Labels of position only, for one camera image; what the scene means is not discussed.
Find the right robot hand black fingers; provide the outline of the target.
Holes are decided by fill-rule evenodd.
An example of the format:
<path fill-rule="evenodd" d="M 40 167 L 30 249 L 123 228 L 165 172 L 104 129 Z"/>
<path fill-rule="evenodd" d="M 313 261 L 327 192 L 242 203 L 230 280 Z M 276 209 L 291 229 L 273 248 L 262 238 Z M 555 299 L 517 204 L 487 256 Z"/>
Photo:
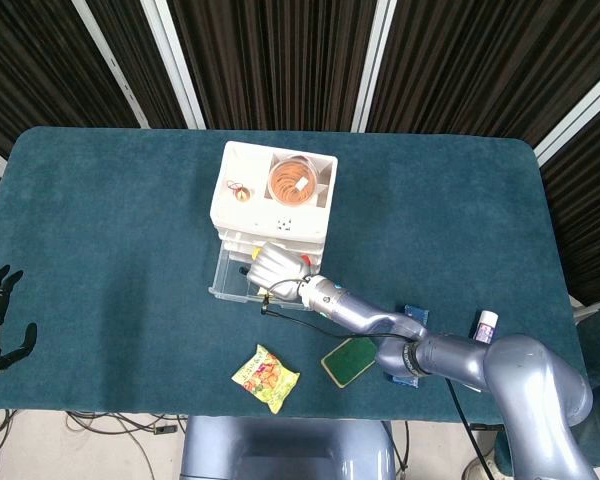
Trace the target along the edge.
<path fill-rule="evenodd" d="M 299 299 L 300 284 L 312 275 L 310 265 L 296 252 L 267 242 L 246 275 L 251 284 L 283 301 Z"/>

